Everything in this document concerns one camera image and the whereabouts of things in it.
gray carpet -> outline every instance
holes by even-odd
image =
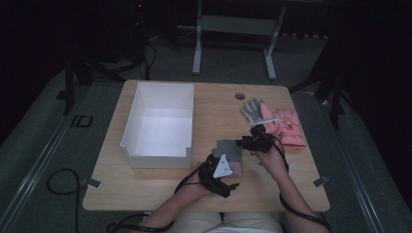
[[[157,81],[250,83],[284,85],[291,87],[305,80],[326,40],[306,38],[297,40],[284,37],[278,40],[273,54],[276,81],[266,78],[266,68],[260,45],[248,48],[220,43],[217,37],[206,41],[203,47],[201,72],[191,74],[194,53],[192,37],[177,44],[163,44],[152,40],[155,52],[147,50],[149,61],[155,57],[150,78]],[[143,79],[144,69],[123,74],[126,79]],[[25,174],[47,146],[49,138],[63,116],[63,102],[55,100],[63,88],[63,74],[55,77],[27,116],[0,149],[0,208],[3,212],[17,192]],[[328,107],[312,95],[317,84],[307,86],[292,95],[300,120],[325,184],[330,210],[324,213],[333,232],[411,232],[412,216],[395,188],[373,141],[360,118],[342,101],[346,115],[339,117],[341,129],[336,132],[328,120]],[[56,196],[46,189],[50,174],[62,167],[76,170],[81,178],[88,178],[95,165],[109,122],[118,101],[121,84],[96,77],[91,87],[78,87],[85,96],[77,100],[73,115],[93,116],[90,128],[68,125],[55,147],[44,174],[34,187],[21,213],[17,215],[10,232],[74,232],[75,195]],[[356,175],[361,179],[379,218],[377,228],[368,220],[360,204],[356,183],[351,178],[345,155],[351,156]],[[70,190],[75,187],[67,174],[56,182],[56,188]],[[88,212],[80,210],[81,232],[104,232],[112,221],[118,221],[128,212]],[[288,227],[285,216],[281,221]]]

beige pants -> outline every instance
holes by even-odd
[[[182,213],[167,233],[200,233],[215,227],[230,226],[282,232],[277,213]]]

metal frame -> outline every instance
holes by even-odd
[[[243,17],[217,17],[202,14],[202,0],[197,1],[197,26],[196,26],[196,47],[194,51],[193,67],[191,72],[194,75],[200,74],[200,64],[202,56],[202,31],[219,31],[229,33],[244,33],[254,35],[271,36],[270,45],[263,50],[266,62],[267,75],[269,80],[276,79],[276,72],[272,60],[272,52],[279,36],[279,30],[287,7],[282,7],[276,20],[261,18]]]

white plastic bin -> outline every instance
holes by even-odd
[[[189,168],[194,87],[138,83],[120,146],[132,168]]]

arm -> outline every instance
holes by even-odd
[[[272,147],[268,153],[257,151],[255,156],[260,160],[260,165],[262,165],[272,179],[275,180],[279,186],[282,197],[293,209],[309,216],[316,216],[303,199],[286,169],[282,156],[274,147]],[[286,211],[286,213],[292,232],[328,232],[328,230],[319,223],[296,216],[289,211]]]
[[[187,206],[196,203],[202,197],[210,194],[202,184],[198,183],[199,177],[196,174],[191,176],[187,184],[183,185],[173,196],[161,204],[150,216],[143,219],[139,225],[160,228],[172,222],[178,214]]]

